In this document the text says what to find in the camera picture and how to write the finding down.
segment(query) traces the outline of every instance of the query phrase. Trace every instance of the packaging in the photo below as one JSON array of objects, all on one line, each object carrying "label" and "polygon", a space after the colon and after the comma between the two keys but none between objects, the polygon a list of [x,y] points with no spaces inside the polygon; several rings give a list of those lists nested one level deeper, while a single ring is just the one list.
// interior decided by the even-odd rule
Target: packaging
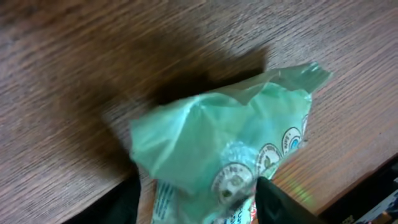
[{"label": "packaging", "polygon": [[311,92],[330,75],[275,69],[132,121],[131,158],[159,180],[152,224],[212,223],[246,205],[302,142]]}]

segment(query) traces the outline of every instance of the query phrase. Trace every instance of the white print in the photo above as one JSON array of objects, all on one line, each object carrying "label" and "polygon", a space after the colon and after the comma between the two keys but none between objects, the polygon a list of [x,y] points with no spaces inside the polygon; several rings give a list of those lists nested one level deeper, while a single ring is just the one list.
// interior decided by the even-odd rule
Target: white print
[{"label": "white print", "polygon": [[221,203],[232,202],[236,193],[253,181],[253,174],[243,164],[231,163],[218,172],[211,190],[218,194]]},{"label": "white print", "polygon": [[282,151],[286,155],[289,151],[296,149],[301,142],[301,134],[297,128],[289,128],[282,138]]},{"label": "white print", "polygon": [[260,151],[256,161],[256,171],[261,175],[266,169],[279,162],[281,154],[273,144],[266,144]]}]

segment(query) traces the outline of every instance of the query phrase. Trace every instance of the table surface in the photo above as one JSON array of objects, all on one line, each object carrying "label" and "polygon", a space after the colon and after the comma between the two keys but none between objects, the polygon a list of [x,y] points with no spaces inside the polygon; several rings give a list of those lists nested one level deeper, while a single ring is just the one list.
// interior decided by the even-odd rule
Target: table surface
[{"label": "table surface", "polygon": [[[309,144],[275,182],[318,213],[398,151],[396,1],[0,1],[0,223],[61,223],[134,172],[128,121],[317,60]],[[142,174],[138,223],[154,183]]]}]

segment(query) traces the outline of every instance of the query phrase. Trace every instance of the printed label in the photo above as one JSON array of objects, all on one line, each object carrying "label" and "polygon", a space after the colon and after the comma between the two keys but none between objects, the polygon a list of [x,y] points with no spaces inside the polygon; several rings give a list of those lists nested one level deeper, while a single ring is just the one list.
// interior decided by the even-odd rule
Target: printed label
[{"label": "printed label", "polygon": [[174,188],[170,184],[158,183],[156,192],[156,202],[154,205],[153,218],[156,220],[167,219],[167,208],[170,205],[171,198],[174,193]]},{"label": "printed label", "polygon": [[232,202],[236,193],[243,187],[250,184],[253,174],[250,169],[243,164],[232,163],[225,166],[218,172],[211,189],[218,194],[221,203]]},{"label": "printed label", "polygon": [[289,128],[282,138],[282,150],[284,155],[292,149],[296,149],[301,139],[300,131],[297,128]]},{"label": "printed label", "polygon": [[261,175],[266,169],[270,168],[272,165],[277,163],[282,155],[280,154],[278,148],[273,144],[266,144],[260,151],[257,161],[256,168],[257,173]]}]

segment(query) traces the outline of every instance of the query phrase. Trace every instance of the crumpled plastic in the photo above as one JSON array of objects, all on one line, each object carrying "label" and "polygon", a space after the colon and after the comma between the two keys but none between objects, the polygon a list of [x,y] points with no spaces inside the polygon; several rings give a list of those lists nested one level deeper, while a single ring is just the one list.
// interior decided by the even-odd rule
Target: crumpled plastic
[{"label": "crumpled plastic", "polygon": [[212,223],[252,198],[299,148],[317,63],[273,69],[159,106],[131,122],[131,159],[159,180],[152,224]]}]

